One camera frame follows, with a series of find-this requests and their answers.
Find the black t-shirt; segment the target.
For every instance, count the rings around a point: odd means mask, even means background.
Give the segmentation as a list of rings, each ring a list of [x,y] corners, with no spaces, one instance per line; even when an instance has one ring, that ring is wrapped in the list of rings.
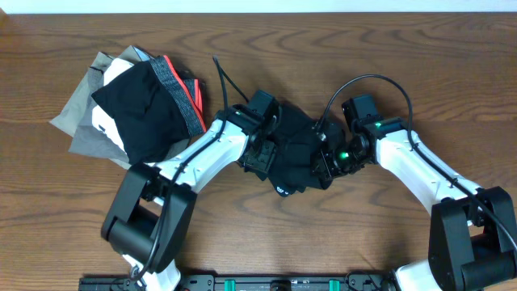
[[[325,124],[326,140],[322,141],[313,129],[314,119],[290,103],[284,103],[280,108],[280,125],[267,138],[276,146],[268,172],[250,167],[244,167],[244,171],[256,174],[261,180],[269,179],[282,197],[302,193],[306,188],[326,190],[332,182],[312,173],[312,157],[319,155],[324,146],[333,150],[344,141],[343,127],[336,123]]]

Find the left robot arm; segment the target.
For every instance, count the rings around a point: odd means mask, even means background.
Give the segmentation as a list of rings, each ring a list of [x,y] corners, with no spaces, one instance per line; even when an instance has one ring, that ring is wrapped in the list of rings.
[[[81,290],[173,290],[175,266],[198,193],[226,166],[266,172],[275,156],[267,136],[279,124],[278,101],[256,91],[247,104],[219,111],[207,132],[183,152],[149,166],[131,166],[101,227],[101,236],[129,262],[126,277],[82,278]]]

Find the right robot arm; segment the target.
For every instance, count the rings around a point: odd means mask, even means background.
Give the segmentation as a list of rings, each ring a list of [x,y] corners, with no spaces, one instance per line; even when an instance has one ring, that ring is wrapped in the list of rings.
[[[483,290],[516,277],[515,212],[505,190],[458,174],[402,118],[382,117],[370,95],[349,99],[342,109],[352,138],[325,132],[313,175],[327,182],[379,165],[431,216],[427,258],[396,269],[385,290]]]

